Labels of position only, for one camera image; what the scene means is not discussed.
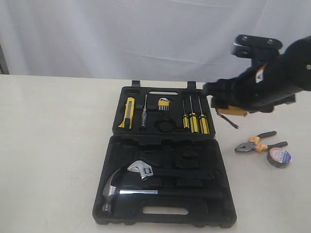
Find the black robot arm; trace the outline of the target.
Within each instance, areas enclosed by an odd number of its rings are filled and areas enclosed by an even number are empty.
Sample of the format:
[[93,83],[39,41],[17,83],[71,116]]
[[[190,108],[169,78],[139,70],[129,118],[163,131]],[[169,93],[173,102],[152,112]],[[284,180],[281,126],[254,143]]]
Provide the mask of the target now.
[[207,82],[203,93],[222,114],[270,113],[274,107],[295,102],[295,95],[311,89],[311,38],[291,43],[280,53],[282,42],[240,34],[232,54],[251,60],[251,66],[231,79]]

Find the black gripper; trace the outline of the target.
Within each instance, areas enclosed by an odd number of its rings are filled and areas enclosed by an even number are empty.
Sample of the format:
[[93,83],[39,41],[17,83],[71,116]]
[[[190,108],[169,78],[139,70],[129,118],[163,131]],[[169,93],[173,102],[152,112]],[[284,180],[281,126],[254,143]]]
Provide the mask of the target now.
[[203,93],[211,98],[214,109],[229,106],[248,112],[273,111],[274,106],[287,103],[296,94],[296,81],[282,63],[266,63],[250,68],[233,79],[218,79],[203,85]]

